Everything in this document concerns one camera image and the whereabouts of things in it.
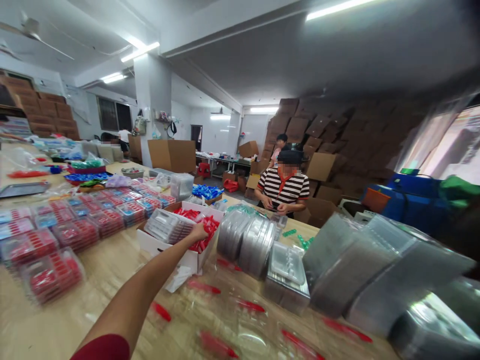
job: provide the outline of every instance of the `table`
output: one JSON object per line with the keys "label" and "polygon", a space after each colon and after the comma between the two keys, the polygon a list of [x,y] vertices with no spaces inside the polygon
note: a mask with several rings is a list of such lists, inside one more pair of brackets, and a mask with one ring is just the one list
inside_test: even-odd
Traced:
{"label": "table", "polygon": [[[8,148],[14,146],[4,144],[2,152],[5,154]],[[5,164],[1,161],[0,169],[4,170]],[[115,173],[121,168],[132,166],[143,167],[136,163],[114,163],[108,165],[107,170]],[[53,186],[64,181],[61,174],[30,179],[9,179],[5,171],[1,172],[2,186],[20,182],[37,182],[43,179],[51,182]],[[223,197],[232,205],[239,201],[228,195]],[[18,198],[2,200],[0,206],[5,207],[8,203],[18,201]],[[305,239],[315,236],[318,232],[318,229],[313,226],[289,219],[285,231],[294,228]],[[289,245],[295,241],[293,237],[281,238],[281,242]],[[203,268],[204,275],[198,278],[199,281],[235,288],[235,291],[248,294],[251,300],[264,304],[271,326],[271,332],[267,338],[272,342],[275,341],[277,322],[283,322],[319,349],[327,350],[331,354],[329,359],[397,359],[385,340],[375,338],[373,344],[365,347],[363,344],[343,338],[341,334],[330,333],[324,328],[321,316],[311,309],[307,309],[301,317],[298,317],[263,299],[261,282],[241,272],[216,271],[216,256],[214,248]],[[130,227],[80,253],[79,258],[85,268],[86,281],[43,307],[30,303],[19,280],[14,278],[4,266],[0,267],[2,331],[0,359],[68,359],[117,290],[148,261],[148,254],[139,248],[136,227]],[[179,309],[178,304],[182,304],[181,290],[182,288],[174,294],[169,294],[165,290],[159,292],[155,300],[167,309],[173,309],[172,321],[161,331],[162,327],[159,327],[159,324],[149,315],[132,359],[188,358],[188,350],[186,350],[188,346],[185,346],[185,343],[189,344],[192,341],[190,336],[197,325],[195,319],[183,317],[184,309],[181,306]]]}

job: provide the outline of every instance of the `hand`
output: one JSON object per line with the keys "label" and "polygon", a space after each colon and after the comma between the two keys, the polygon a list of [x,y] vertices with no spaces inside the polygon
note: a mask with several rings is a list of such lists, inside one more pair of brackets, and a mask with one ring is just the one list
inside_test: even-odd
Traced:
{"label": "hand", "polygon": [[287,213],[289,212],[290,210],[290,205],[288,204],[284,204],[284,203],[281,203],[280,205],[278,205],[278,207],[276,208],[276,213],[280,216],[284,216],[284,215],[287,215]]}
{"label": "hand", "polygon": [[267,195],[263,195],[261,198],[261,203],[267,210],[272,210],[274,208],[274,205],[272,204],[272,199],[269,198]]}
{"label": "hand", "polygon": [[204,224],[203,222],[200,222],[198,224],[195,224],[193,226],[193,229],[191,230],[190,234],[188,235],[188,238],[191,239],[192,244],[205,239],[209,234],[205,231],[204,229]]}

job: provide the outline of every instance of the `woman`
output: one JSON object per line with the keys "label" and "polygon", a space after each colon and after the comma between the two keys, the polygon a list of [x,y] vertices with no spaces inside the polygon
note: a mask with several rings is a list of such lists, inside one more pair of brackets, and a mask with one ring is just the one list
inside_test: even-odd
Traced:
{"label": "woman", "polygon": [[259,208],[277,212],[289,218],[294,212],[306,208],[310,195],[309,178],[300,172],[303,152],[282,150],[278,154],[278,167],[270,167],[263,172],[255,189],[260,200]]}
{"label": "woman", "polygon": [[70,360],[129,360],[152,301],[185,252],[207,237],[202,223],[155,256],[118,290]]}

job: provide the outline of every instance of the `window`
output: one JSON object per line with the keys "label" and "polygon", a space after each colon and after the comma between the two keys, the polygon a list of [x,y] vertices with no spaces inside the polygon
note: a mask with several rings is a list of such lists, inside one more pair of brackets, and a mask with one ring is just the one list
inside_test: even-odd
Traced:
{"label": "window", "polygon": [[132,131],[132,115],[128,105],[96,97],[100,115],[100,127],[105,131],[119,131],[127,129]]}

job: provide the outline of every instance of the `ceiling fan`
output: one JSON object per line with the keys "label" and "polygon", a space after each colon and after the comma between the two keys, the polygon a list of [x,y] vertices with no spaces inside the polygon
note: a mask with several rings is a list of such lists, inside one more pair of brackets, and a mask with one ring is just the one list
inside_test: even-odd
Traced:
{"label": "ceiling fan", "polygon": [[47,44],[45,41],[43,41],[40,38],[40,35],[39,35],[39,27],[40,27],[39,25],[40,24],[37,20],[32,19],[31,17],[27,17],[25,19],[25,21],[23,21],[22,24],[21,24],[22,29],[18,29],[16,27],[10,26],[10,25],[8,25],[4,22],[0,22],[0,29],[3,29],[3,30],[8,31],[10,33],[17,34],[17,35],[22,35],[22,36],[27,37],[29,39],[38,41],[42,44],[47,45],[49,48],[52,48],[56,52],[66,56],[67,58],[75,60],[73,57],[68,56],[66,53],[58,50],[57,48],[54,48],[53,46],[51,46],[51,45]]}

